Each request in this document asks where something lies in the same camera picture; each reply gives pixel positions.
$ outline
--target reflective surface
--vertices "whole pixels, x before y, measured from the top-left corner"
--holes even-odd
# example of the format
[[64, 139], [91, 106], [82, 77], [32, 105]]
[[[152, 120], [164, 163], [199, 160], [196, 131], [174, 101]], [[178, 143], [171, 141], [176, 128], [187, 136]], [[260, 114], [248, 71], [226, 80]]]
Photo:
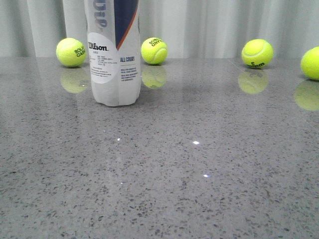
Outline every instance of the reflective surface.
[[134, 105], [89, 66], [0, 58], [1, 238], [316, 238], [319, 82], [300, 60], [143, 65]]

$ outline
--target white bottle label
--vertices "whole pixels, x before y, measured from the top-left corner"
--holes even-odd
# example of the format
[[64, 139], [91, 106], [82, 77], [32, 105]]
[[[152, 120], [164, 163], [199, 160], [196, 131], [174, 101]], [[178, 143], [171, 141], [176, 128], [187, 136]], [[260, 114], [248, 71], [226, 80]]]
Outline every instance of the white bottle label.
[[88, 47], [92, 81], [103, 84], [112, 80], [120, 68], [120, 56], [115, 44], [105, 36], [91, 32]]

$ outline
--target orange stripe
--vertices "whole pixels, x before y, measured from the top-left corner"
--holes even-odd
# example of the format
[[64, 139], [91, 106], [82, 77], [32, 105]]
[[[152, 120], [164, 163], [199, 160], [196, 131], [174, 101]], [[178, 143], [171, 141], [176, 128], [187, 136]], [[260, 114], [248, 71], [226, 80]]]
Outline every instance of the orange stripe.
[[128, 28], [126, 29], [126, 31], [125, 31], [125, 33], [124, 33], [124, 35], [123, 35], [123, 37], [122, 37], [122, 39], [121, 39], [119, 45], [116, 47], [117, 50], [119, 50], [119, 49], [121, 48], [121, 46], [122, 46], [122, 44], [123, 44], [123, 42], [124, 42], [126, 36], [128, 35], [128, 33], [129, 33], [130, 29], [131, 29], [131, 26], [132, 26], [132, 24], [133, 24], [133, 22], [134, 22], [134, 20], [135, 20], [135, 17], [136, 17], [136, 13], [137, 13], [137, 11], [138, 11], [138, 5], [139, 5], [139, 0], [137, 1], [136, 9], [135, 9], [134, 15], [133, 15], [133, 17], [132, 17], [132, 20], [131, 20], [131, 22], [130, 22]]

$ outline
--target bottle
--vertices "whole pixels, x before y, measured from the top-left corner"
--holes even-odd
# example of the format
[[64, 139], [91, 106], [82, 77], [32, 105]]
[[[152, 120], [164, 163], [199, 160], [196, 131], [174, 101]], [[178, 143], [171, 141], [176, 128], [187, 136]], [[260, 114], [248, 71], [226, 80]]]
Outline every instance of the bottle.
[[139, 0], [84, 0], [91, 85], [107, 106], [135, 103], [141, 90]]

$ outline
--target white curtain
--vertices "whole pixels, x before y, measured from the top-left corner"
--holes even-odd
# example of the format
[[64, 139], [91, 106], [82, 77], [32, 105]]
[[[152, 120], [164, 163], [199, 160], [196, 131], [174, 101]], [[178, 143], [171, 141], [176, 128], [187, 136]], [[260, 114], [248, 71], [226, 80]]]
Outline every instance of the white curtain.
[[[275, 57], [319, 46], [319, 0], [140, 0], [141, 41], [162, 38], [169, 58], [238, 57], [254, 38]], [[86, 42], [83, 0], [0, 0], [0, 56], [55, 56], [64, 37]]]

